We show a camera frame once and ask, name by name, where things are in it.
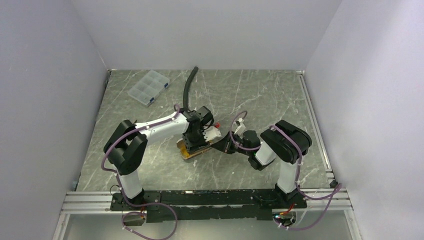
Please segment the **printed glasses pouch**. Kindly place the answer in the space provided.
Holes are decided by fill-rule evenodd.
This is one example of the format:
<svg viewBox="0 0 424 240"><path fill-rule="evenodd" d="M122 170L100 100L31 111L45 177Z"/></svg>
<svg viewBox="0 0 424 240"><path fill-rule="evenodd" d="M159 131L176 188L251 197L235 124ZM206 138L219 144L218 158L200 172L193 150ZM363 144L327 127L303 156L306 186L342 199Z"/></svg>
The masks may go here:
<svg viewBox="0 0 424 240"><path fill-rule="evenodd" d="M207 152L207 151L209 151L211 148L212 148L212 144L213 144L214 142L213 141L208 141L207 142L207 144L205 145L205 146L200 146L200 147L194 147L193 149L189 149L186 145L185 145L185 142L183 141L183 139L181 138L181 139L179 139L177 142L176 142L176 146L177 146L177 148L179 149L179 153L180 153L180 150L185 150L185 151L187 151L189 154L191 154L191 158L189 158L189 159L192 159L192 158L194 158L194 157L196 157L196 156L198 156L198 155L201 155L201 154L203 154L203 153L205 153L205 152Z"/></svg>

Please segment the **orange transparent safety glasses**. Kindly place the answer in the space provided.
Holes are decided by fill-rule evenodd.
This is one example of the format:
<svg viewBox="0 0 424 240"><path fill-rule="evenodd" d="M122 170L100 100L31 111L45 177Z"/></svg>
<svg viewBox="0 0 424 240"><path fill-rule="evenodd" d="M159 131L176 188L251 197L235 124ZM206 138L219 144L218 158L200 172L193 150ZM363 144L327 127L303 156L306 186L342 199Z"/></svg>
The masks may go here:
<svg viewBox="0 0 424 240"><path fill-rule="evenodd" d="M188 153L186 150L181 149L181 150L180 150L180 156L181 156L183 159L187 160L187 159L191 158L191 156L192 156L192 155L191 155L190 153Z"/></svg>

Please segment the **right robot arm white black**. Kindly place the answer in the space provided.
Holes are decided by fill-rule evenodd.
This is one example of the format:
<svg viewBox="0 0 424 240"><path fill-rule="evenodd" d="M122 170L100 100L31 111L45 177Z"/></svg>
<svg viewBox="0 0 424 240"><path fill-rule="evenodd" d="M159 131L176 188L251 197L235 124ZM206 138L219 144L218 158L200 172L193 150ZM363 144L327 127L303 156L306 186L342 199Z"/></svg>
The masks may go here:
<svg viewBox="0 0 424 240"><path fill-rule="evenodd" d="M282 208L293 203L300 195L299 161L312 146L312 139L304 130L280 120L260 135L246 130L241 136L229 131L224 138L212 144L212 148L226 153L240 153L248 156L248 162L255 170L261 171L274 160L280 159L280 172L275 184L275 202Z"/></svg>

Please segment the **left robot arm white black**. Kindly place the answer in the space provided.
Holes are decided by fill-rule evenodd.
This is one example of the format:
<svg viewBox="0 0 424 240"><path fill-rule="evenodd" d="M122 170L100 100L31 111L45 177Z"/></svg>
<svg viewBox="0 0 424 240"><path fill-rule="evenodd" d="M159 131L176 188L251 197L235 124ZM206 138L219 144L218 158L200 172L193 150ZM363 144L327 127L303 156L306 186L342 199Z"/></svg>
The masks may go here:
<svg viewBox="0 0 424 240"><path fill-rule="evenodd" d="M123 203L130 210L137 210L143 204L144 189L138 169L146 149L173 136L181 137L177 147L182 157L189 159L207 151L222 134L207 107L188 110L175 105L174 113L156 120L122 121L104 145L102 162L112 164L110 172L116 176L125 194Z"/></svg>

